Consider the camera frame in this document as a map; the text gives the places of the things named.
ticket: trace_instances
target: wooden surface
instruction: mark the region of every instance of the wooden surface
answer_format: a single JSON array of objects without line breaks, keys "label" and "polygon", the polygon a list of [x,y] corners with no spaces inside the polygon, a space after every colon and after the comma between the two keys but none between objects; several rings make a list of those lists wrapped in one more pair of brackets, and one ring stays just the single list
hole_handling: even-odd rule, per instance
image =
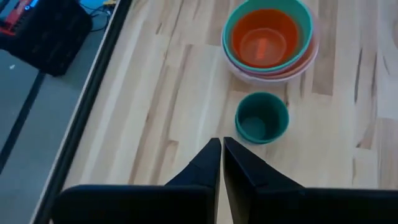
[{"label": "wooden surface", "polygon": [[[247,146],[308,187],[398,187],[398,3],[307,0],[322,24],[305,75],[267,88],[237,80],[220,35],[238,0],[134,0],[73,161],[77,184],[164,184],[211,137],[232,136],[248,93],[289,108],[276,142]],[[232,223],[221,175],[218,223]]]}]

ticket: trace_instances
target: wood grain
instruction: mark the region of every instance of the wood grain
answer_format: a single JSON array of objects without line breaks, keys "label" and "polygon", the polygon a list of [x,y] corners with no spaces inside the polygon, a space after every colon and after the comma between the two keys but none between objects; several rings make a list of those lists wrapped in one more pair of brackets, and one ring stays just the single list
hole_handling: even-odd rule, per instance
[{"label": "wood grain", "polygon": [[[268,91],[289,109],[276,142],[253,153],[307,187],[398,188],[398,3],[305,0],[322,41],[305,75],[251,86],[222,59],[240,0],[134,1],[65,188],[165,184],[212,137],[232,136],[239,102]],[[232,223],[222,181],[218,223]]]}]

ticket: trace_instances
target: bowl rim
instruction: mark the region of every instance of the bowl rim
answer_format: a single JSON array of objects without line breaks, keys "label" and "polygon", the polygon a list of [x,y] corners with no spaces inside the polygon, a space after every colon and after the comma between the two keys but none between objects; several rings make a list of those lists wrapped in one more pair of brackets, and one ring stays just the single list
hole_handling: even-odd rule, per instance
[{"label": "bowl rim", "polygon": [[[275,67],[271,67],[271,68],[256,68],[256,67],[250,67],[247,66],[245,64],[243,64],[242,62],[240,62],[239,60],[237,60],[234,55],[231,53],[231,51],[229,50],[228,45],[225,47],[226,49],[226,53],[228,54],[228,57],[236,64],[239,65],[240,67],[243,67],[245,70],[248,71],[253,71],[253,72],[273,72],[275,70],[280,70],[283,69],[286,66],[289,66],[290,64],[294,63],[295,61],[297,61],[303,54],[304,52],[307,50],[308,46],[310,45],[310,40],[311,40],[311,36],[313,33],[313,21],[312,21],[312,15],[311,12],[309,10],[309,8],[300,0],[291,0],[291,1],[295,1],[297,4],[299,4],[301,7],[304,8],[305,12],[306,12],[306,16],[309,17],[309,22],[310,22],[310,37],[307,38],[306,43],[304,43],[304,46],[301,48],[300,52],[298,54],[296,54],[294,57],[292,57],[289,61],[283,63],[282,65],[278,65]],[[249,3],[250,0],[246,0],[243,3],[241,3],[237,8],[235,8],[233,10],[233,12],[228,16],[228,19],[223,27],[222,30],[222,37],[223,37],[223,43],[226,43],[226,26],[228,24],[228,22],[230,21],[230,19],[232,18],[232,16],[239,11],[245,4],[250,4]]]}]

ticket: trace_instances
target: teal bowl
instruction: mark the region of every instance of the teal bowl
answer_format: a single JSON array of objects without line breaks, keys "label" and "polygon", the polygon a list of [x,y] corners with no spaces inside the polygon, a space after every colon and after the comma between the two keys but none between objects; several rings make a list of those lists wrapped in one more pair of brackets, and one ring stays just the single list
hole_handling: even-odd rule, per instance
[{"label": "teal bowl", "polygon": [[277,96],[257,92],[246,96],[235,115],[241,138],[252,144],[267,144],[281,137],[289,125],[289,111]]},{"label": "teal bowl", "polygon": [[[236,59],[234,53],[232,53],[230,47],[231,33],[235,24],[246,14],[249,14],[250,12],[256,11],[258,9],[278,9],[290,16],[299,27],[300,43],[298,44],[298,46],[301,46],[301,48],[296,50],[294,56],[282,65],[278,65],[272,68],[250,67]],[[227,46],[225,46],[227,56],[235,65],[250,72],[274,72],[288,67],[289,65],[292,65],[305,53],[308,46],[310,45],[312,32],[313,22],[311,12],[309,8],[299,0],[247,0],[239,5],[232,12],[232,14],[229,15],[223,29],[223,43],[227,44]]]}]

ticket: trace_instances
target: orange bowl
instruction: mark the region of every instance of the orange bowl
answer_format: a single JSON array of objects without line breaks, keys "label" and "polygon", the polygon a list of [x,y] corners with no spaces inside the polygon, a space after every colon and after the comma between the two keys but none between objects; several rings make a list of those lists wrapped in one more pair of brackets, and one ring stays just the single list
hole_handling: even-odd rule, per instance
[{"label": "orange bowl", "polygon": [[232,31],[232,49],[242,63],[271,68],[293,56],[299,42],[296,23],[276,9],[246,14]]}]

